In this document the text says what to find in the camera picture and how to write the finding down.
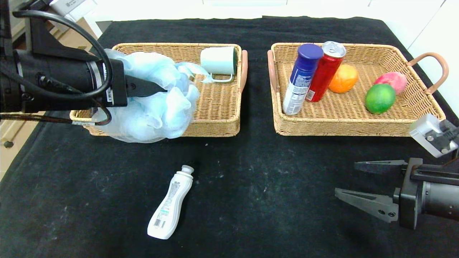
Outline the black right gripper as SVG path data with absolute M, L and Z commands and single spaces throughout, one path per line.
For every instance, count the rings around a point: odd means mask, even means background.
M 418 216 L 428 214 L 458 221 L 458 158 L 444 165 L 424 164 L 422 158 L 355 162 L 357 171 L 378 175 L 404 175 L 399 205 L 390 196 L 335 189 L 335 197 L 384 222 L 399 224 L 411 230 Z

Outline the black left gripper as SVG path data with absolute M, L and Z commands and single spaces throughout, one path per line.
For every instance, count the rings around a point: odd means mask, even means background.
M 103 93 L 93 96 L 105 107 L 127 105 L 127 97 L 148 97 L 159 92 L 167 92 L 157 83 L 124 75 L 121 61 L 110 59 L 113 78 Z M 92 92 L 102 87 L 107 78 L 108 68 L 103 60 L 94 55 L 85 55 L 83 59 L 70 57 L 54 58 L 54 79 L 71 86 L 77 94 Z

